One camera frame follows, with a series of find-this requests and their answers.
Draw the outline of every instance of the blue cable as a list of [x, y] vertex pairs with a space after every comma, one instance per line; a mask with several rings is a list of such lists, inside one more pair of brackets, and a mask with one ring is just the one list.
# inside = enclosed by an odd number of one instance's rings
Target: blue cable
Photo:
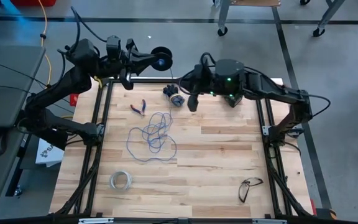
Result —
[[[161, 116], [160, 122], [157, 124], [152, 124], [153, 117], [157, 116], [157, 115]], [[172, 123], [173, 123], [173, 118], [171, 115], [171, 109], [170, 109], [169, 113], [161, 113], [161, 112], [154, 113], [149, 120], [149, 125], [147, 125], [143, 129], [132, 128], [131, 130], [129, 130], [128, 138], [127, 138], [127, 142], [126, 142], [128, 152], [131, 154], [131, 156], [135, 160], [140, 161], [140, 162], [148, 162], [151, 160], [164, 161], [164, 162], [170, 161], [177, 154], [177, 143], [175, 142], [175, 140], [173, 140], [173, 138], [171, 136], [167, 135], [167, 132], [171, 128]], [[153, 154], [157, 154], [161, 151], [162, 146], [165, 144], [166, 138], [171, 139], [171, 141], [175, 145], [175, 152], [173, 153], [173, 156], [170, 157], [169, 159], [161, 159], [158, 157], [151, 157], [149, 159], [144, 160], [144, 159], [136, 158], [136, 156], [131, 152], [131, 150], [129, 149], [129, 146], [128, 146], [129, 139], [131, 138], [131, 132], [133, 130], [139, 130], [142, 132], [142, 138], [145, 141], [147, 141], [147, 144], [149, 145], [149, 151]]]

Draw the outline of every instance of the red-handled pliers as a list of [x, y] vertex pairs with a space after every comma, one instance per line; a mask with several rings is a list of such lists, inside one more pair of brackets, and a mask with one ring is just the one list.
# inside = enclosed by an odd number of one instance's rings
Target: red-handled pliers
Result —
[[146, 110], [146, 101], [145, 101], [145, 100], [142, 100], [142, 102], [143, 102], [142, 111], [136, 109], [136, 108], [134, 107], [134, 105], [131, 105], [131, 109], [132, 109], [133, 111], [135, 111], [136, 113], [138, 113], [138, 114], [144, 116], [144, 110]]

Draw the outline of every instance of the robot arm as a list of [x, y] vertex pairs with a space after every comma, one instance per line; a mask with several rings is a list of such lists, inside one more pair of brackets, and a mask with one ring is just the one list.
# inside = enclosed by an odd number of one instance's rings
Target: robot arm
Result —
[[285, 134], [294, 126], [305, 123], [312, 118], [309, 94], [305, 90], [296, 90], [274, 83], [263, 73], [244, 67], [235, 60], [218, 60], [208, 65], [204, 57], [195, 65], [192, 72], [180, 80], [181, 88], [189, 94], [188, 107], [196, 111], [198, 95], [223, 95], [239, 102], [242, 97], [250, 100], [271, 99], [290, 104], [288, 115], [275, 126], [268, 128], [268, 142], [284, 145]]
[[97, 145], [103, 127], [93, 123], [79, 124], [74, 121], [53, 115], [47, 106], [72, 93], [83, 93], [91, 88], [91, 78], [102, 80], [113, 77], [120, 79], [125, 89], [131, 90], [134, 85], [131, 75], [140, 75], [149, 65], [159, 71], [172, 66], [172, 53], [165, 47], [153, 49], [151, 54], [139, 53], [132, 39], [126, 44], [127, 52], [121, 50], [121, 40], [116, 36], [107, 39], [107, 56], [99, 57], [93, 44], [88, 39], [80, 40], [74, 50], [68, 50], [65, 57], [74, 67], [50, 88], [42, 90], [27, 98], [24, 108], [25, 120], [22, 125], [29, 132], [47, 142], [63, 147], [55, 136], [61, 133], [78, 134], [86, 145]]

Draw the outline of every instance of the wooden tabletop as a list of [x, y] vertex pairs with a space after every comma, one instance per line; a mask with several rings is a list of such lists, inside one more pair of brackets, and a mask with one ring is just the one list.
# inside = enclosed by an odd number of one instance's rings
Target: wooden tabletop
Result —
[[[162, 93], [163, 87], [163, 84], [135, 84], [132, 91], [126, 91], [121, 85], [114, 85], [93, 214], [103, 212], [104, 217], [152, 218], [263, 218], [268, 213], [273, 216], [255, 101], [243, 99], [231, 108], [219, 96], [204, 95], [198, 98], [200, 103], [195, 113], [186, 105], [181, 108], [171, 106], [173, 124], [167, 134], [176, 144], [167, 139], [162, 150], [153, 154], [140, 131], [135, 130], [127, 147], [130, 129], [147, 126], [156, 112], [169, 113], [170, 105]], [[97, 84], [94, 83], [90, 91], [80, 95], [75, 121], [91, 120], [96, 93]], [[129, 109], [130, 104], [140, 107], [142, 99], [147, 102], [144, 118]], [[288, 113], [288, 105], [284, 103], [272, 101], [272, 108], [276, 123]], [[158, 122], [159, 119], [153, 119], [154, 124]], [[287, 141], [296, 144], [292, 139]], [[138, 159], [169, 159], [174, 155], [175, 147], [176, 154], [168, 162], [139, 162], [129, 153], [131, 151]], [[312, 213], [299, 152], [291, 146], [281, 147], [281, 151], [288, 187]], [[67, 147], [50, 212], [61, 208], [78, 186], [84, 153], [85, 147], [81, 143]], [[132, 185], [124, 192], [109, 185], [110, 176], [119, 170], [132, 176]], [[264, 183], [251, 187], [246, 202], [242, 203], [237, 196], [239, 186], [249, 177], [261, 178]], [[278, 186], [277, 189], [284, 211], [282, 194]]]

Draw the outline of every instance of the gray floor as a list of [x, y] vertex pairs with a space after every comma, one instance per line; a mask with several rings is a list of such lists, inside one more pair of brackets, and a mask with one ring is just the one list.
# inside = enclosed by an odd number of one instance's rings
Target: gray floor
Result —
[[[50, 17], [72, 17], [70, 6], [82, 17], [111, 18], [217, 18], [218, 12], [210, 0], [87, 0], [57, 1], [47, 9]], [[327, 5], [323, 0], [311, 1], [301, 7], [297, 0], [284, 0], [278, 9], [281, 19], [318, 20]], [[15, 9], [9, 5], [0, 15], [23, 14], [42, 17], [39, 8]], [[273, 19], [271, 8], [231, 7], [229, 19]], [[349, 0], [333, 18], [358, 20], [358, 0]], [[272, 78], [290, 83], [274, 24], [227, 24], [224, 37], [216, 35], [216, 24], [192, 23], [89, 23], [100, 36], [118, 35], [121, 39], [133, 38], [138, 49], [149, 52], [156, 46], [166, 46], [173, 52], [173, 74], [182, 76], [191, 70], [203, 52], [215, 58], [234, 58], [247, 66], [265, 72]], [[0, 21], [0, 44], [39, 45], [43, 22]], [[326, 33], [312, 38], [315, 26], [283, 25], [288, 50], [300, 88], [323, 95], [332, 106], [310, 121], [323, 175], [333, 209], [338, 218], [358, 221], [358, 26], [330, 25]], [[49, 22], [47, 53], [53, 65], [53, 81], [62, 66], [57, 48], [72, 44], [76, 27], [72, 22]], [[81, 36], [105, 49], [89, 32], [82, 28]], [[44, 61], [37, 78], [47, 80]], [[144, 77], [170, 76], [168, 72], [147, 69]], [[324, 101], [312, 100], [314, 111], [325, 106]], [[59, 105], [73, 110], [64, 102]], [[58, 115], [66, 111], [51, 106]], [[299, 140], [306, 179], [311, 198], [320, 205], [316, 182], [305, 142]], [[28, 217], [48, 212], [57, 174], [31, 171], [21, 180], [26, 192], [21, 198], [0, 199], [0, 218]]]

